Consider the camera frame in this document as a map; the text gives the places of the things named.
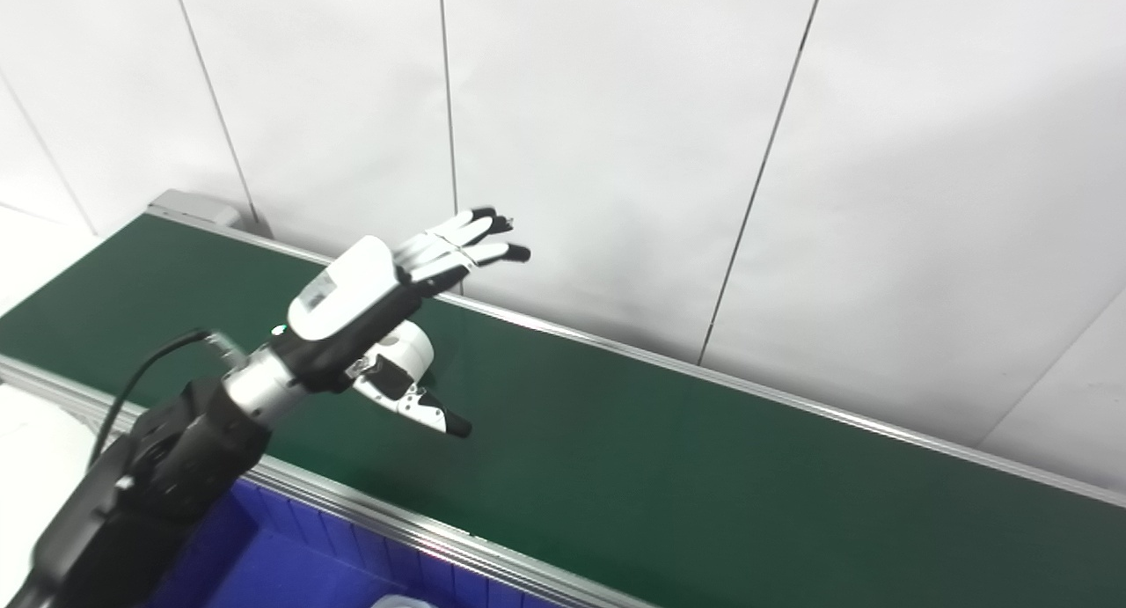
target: metal frame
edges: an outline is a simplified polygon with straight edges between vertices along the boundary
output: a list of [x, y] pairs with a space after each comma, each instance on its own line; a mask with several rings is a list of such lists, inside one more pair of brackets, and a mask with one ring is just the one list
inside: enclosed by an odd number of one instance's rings
[[[325, 256], [316, 254], [316, 252], [278, 243], [276, 240], [262, 239], [260, 235], [248, 234], [248, 232], [232, 230], [232, 227], [200, 222], [200, 220], [195, 220], [193, 216], [180, 214], [177, 211], [170, 211], [170, 208], [150, 206], [146, 214], [160, 216], [160, 218], [164, 220], [172, 220], [172, 222], [197, 227], [200, 231], [212, 232], [212, 234], [225, 235], [227, 239], [240, 240], [240, 242], [254, 244], [254, 247], [266, 248], [266, 250], [274, 252], [283, 252], [283, 254], [294, 256], [297, 259], [311, 260], [314, 263], [329, 263], [331, 260], [325, 258]], [[868, 432], [876, 432], [876, 435], [882, 435], [891, 439], [945, 453], [945, 455], [953, 456], [954, 458], [969, 461], [971, 463], [1021, 476], [1074, 494], [1126, 508], [1126, 495], [1029, 467], [1016, 463], [1016, 461], [1000, 458], [989, 455], [989, 453], [982, 453], [973, 448], [921, 435], [920, 432], [913, 432], [896, 424], [883, 423], [869, 419], [869, 417], [861, 417], [828, 406], [828, 404], [803, 399], [803, 396], [790, 395], [781, 391], [776, 391], [776, 388], [753, 384], [751, 381], [738, 379], [734, 376], [723, 375], [708, 368], [683, 363], [683, 360], [667, 358], [667, 356], [659, 356], [656, 352], [643, 351], [640, 348], [629, 347], [629, 345], [620, 345], [614, 342], [614, 340], [590, 336], [588, 332], [575, 331], [571, 328], [560, 327], [560, 324], [545, 322], [545, 320], [534, 319], [534, 316], [494, 307], [491, 304], [477, 302], [477, 299], [449, 294], [438, 296], [438, 299], [468, 311], [495, 316], [498, 320], [506, 320], [506, 322], [511, 324], [530, 328], [533, 331], [545, 332], [547, 336], [575, 340], [575, 342], [604, 348], [604, 350], [616, 352], [620, 356], [644, 360], [647, 364], [695, 376], [698, 379], [712, 381], [712, 383], [720, 384], [721, 386], [736, 388], [736, 391], [749, 393], [748, 399], [760, 396], [761, 399], [787, 404], [787, 406], [796, 408], [817, 417], [826, 417], [826, 419], [839, 423], [852, 424], [852, 427]], [[69, 381], [64, 376], [44, 372], [43, 368], [8, 358], [8, 356], [0, 356], [0, 381], [7, 381], [7, 383], [12, 384], [17, 388], [25, 388], [27, 392], [44, 396], [44, 399], [60, 404], [68, 412], [72, 412], [78, 417], [87, 417], [87, 419], [100, 419], [111, 402], [111, 396], [105, 393]], [[141, 411], [142, 409], [136, 406], [136, 404], [125, 404], [115, 428], [117, 430], [128, 429]], [[569, 573], [563, 571], [563, 569], [534, 560], [500, 545], [492, 544], [484, 538], [468, 535], [461, 529], [450, 527], [438, 520], [385, 503], [358, 490], [285, 463], [285, 461], [266, 456], [258, 466], [248, 473], [247, 477], [254, 483], [295, 500], [313, 504], [318, 509], [367, 527], [391, 539], [409, 544], [430, 555], [508, 583], [521, 591], [537, 594], [568, 608], [653, 608], [653, 605], [641, 599]]]

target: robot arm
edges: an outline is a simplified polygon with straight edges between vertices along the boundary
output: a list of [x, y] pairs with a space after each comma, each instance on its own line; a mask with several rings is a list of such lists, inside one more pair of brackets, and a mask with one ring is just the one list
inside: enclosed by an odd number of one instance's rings
[[[236, 366], [222, 379], [193, 381], [138, 417], [97, 456], [36, 543], [9, 608], [143, 601], [211, 506], [265, 454], [274, 424], [306, 395], [355, 384], [388, 410], [467, 435], [467, 422], [418, 388], [434, 351], [404, 321], [474, 268], [529, 259], [517, 244], [479, 243], [509, 230], [509, 220], [479, 207], [395, 251], [370, 235], [359, 240], [293, 301], [288, 327], [275, 328], [248, 358], [230, 356]], [[415, 345], [396, 347], [399, 337]]]

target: white wall panel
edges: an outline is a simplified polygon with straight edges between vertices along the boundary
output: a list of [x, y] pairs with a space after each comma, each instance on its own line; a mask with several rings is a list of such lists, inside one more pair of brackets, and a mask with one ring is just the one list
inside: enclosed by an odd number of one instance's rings
[[981, 448], [1126, 492], [1126, 294], [990, 432]]
[[696, 360], [813, 0], [446, 0], [468, 296]]
[[978, 442], [1126, 284], [1119, 0], [821, 0], [705, 364]]
[[259, 212], [337, 254], [454, 213], [439, 0], [185, 0]]
[[74, 227], [86, 223], [24, 114], [0, 82], [0, 206]]
[[176, 0], [0, 0], [0, 64], [98, 232], [169, 187], [245, 211]]

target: blue bin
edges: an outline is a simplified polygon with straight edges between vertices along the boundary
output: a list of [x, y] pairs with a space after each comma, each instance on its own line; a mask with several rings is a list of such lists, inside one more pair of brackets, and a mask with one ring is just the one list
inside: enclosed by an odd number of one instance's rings
[[150, 608], [556, 608], [247, 481], [200, 524]]

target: white floor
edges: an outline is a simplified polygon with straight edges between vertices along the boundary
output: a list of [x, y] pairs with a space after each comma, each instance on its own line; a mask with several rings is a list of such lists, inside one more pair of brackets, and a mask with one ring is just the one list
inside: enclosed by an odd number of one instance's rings
[[[88, 232], [0, 207], [0, 314], [98, 243]], [[0, 603], [27, 573], [32, 545], [86, 468], [93, 433], [73, 417], [0, 384]]]

